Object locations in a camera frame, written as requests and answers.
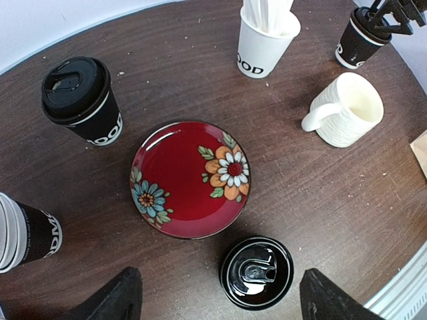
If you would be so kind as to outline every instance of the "mug handle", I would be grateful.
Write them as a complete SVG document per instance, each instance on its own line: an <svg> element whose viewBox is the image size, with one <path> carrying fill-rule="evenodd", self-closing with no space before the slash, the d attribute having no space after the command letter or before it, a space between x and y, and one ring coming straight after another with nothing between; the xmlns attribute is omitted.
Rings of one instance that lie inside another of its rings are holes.
<svg viewBox="0 0 427 320"><path fill-rule="evenodd" d="M322 126L322 120L330 115L341 112L342 107L337 103L327 103L310 111L302 119L301 127L304 131L310 132L319 129Z"/></svg>

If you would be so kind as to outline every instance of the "white flower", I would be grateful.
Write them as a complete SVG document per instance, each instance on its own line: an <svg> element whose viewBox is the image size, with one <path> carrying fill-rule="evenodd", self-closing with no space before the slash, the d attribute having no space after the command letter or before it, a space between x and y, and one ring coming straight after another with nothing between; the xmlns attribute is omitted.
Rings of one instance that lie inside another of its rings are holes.
<svg viewBox="0 0 427 320"><path fill-rule="evenodd" d="M227 181L229 187L235 185L238 188L242 183L248 183L248 162L241 151L238 151L234 156L227 152L226 158L220 159L220 166L218 169L218 173L221 175L220 180Z"/></svg>

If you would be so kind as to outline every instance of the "flower pattern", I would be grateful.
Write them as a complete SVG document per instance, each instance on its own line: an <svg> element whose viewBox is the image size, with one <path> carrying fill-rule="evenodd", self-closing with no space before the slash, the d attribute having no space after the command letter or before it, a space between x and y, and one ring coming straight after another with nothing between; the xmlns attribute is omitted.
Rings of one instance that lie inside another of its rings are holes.
<svg viewBox="0 0 427 320"><path fill-rule="evenodd" d="M170 193L159 188L157 183L149 184L143 180L143 174L135 166L131 172L131 183L133 183L132 197L139 212L142 215L148 215L146 219L157 228L170 222L169 214L173 213L172 209L165 209L166 198Z"/></svg>
<svg viewBox="0 0 427 320"><path fill-rule="evenodd" d="M208 160L205 164L207 173L202 173L201 176L204 183L209 181L215 188L211 197L224 195L230 201L240 202L242 195L248 195L249 192L249 165L236 141L227 133L223 133L223 138L225 145L216 149L215 154L211 149L199 146L199 153Z"/></svg>

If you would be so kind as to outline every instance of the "orange flower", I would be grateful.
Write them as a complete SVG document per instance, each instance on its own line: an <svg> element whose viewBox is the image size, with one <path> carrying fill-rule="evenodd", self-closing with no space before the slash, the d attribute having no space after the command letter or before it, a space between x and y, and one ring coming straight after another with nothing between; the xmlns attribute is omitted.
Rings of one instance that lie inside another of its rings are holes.
<svg viewBox="0 0 427 320"><path fill-rule="evenodd" d="M249 167L240 147L236 145L232 151L223 145L216 150L215 156L217 159L208 161L205 165L206 171L212 174L211 186L226 186L224 195L230 201L237 198L239 193L248 195Z"/></svg>

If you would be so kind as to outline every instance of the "black and white paper cup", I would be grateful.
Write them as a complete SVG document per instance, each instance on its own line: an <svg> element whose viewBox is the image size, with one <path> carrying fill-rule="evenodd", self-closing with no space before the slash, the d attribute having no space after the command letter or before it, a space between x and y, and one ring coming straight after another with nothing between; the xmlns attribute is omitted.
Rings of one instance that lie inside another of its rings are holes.
<svg viewBox="0 0 427 320"><path fill-rule="evenodd" d="M365 8L352 11L350 22L342 34L340 43L335 50L335 58L346 68L357 69L375 52L392 40L391 34L386 39L381 39L368 32L357 18Z"/></svg>
<svg viewBox="0 0 427 320"><path fill-rule="evenodd" d="M50 257L62 245L62 228L56 218L3 193L0 193L0 229L6 234L5 241L0 238L0 253L3 252L0 273Z"/></svg>
<svg viewBox="0 0 427 320"><path fill-rule="evenodd" d="M42 107L54 123L98 146L113 143L123 120L111 89L111 75L100 61L74 57L43 80Z"/></svg>

